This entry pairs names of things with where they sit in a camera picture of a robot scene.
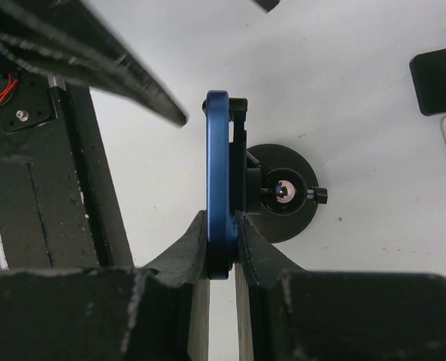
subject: black phone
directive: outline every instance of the black phone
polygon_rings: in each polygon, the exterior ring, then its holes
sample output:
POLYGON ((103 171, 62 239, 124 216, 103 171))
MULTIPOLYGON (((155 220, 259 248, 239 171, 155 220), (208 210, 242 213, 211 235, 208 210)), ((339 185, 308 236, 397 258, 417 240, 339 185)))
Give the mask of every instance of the black phone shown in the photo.
POLYGON ((422 114, 446 113, 446 49, 417 55, 410 69, 422 114))

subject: gray floor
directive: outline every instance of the gray floor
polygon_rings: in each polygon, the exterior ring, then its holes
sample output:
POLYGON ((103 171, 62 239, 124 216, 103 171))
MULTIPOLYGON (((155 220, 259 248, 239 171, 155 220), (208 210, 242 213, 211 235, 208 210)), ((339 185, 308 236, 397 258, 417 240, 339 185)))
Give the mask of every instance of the gray floor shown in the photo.
MULTIPOLYGON (((190 113, 179 130, 94 92, 135 262, 205 207, 210 89, 247 97, 250 145, 304 155, 329 204, 279 248, 308 269, 446 275, 442 117, 420 114, 408 69, 446 47, 446 0, 92 0, 190 113)), ((213 282, 211 359, 237 359, 234 282, 213 282)))

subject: stand base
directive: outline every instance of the stand base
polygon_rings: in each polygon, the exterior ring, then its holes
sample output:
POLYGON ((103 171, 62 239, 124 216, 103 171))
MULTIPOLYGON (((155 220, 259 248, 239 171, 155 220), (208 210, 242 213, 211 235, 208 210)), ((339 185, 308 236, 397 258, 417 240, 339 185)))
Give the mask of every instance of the stand base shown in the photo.
MULTIPOLYGON (((275 168, 289 168, 298 172, 308 188, 318 187, 318 179, 305 158, 294 150, 277 144, 261 144, 248 149, 263 165, 275 168)), ((306 201, 294 214, 277 215, 263 205, 261 214, 249 215, 259 233, 271 243, 279 243, 296 237, 313 220, 318 204, 306 201)))

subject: screw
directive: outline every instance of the screw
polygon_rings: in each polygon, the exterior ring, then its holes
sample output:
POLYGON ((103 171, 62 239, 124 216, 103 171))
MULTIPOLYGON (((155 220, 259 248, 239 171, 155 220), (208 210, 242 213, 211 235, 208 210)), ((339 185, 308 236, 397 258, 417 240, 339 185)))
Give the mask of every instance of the screw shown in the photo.
POLYGON ((25 122, 28 120, 29 118, 29 113, 27 113, 27 111, 17 111, 15 113, 15 116, 17 117, 18 120, 20 120, 21 122, 25 122))

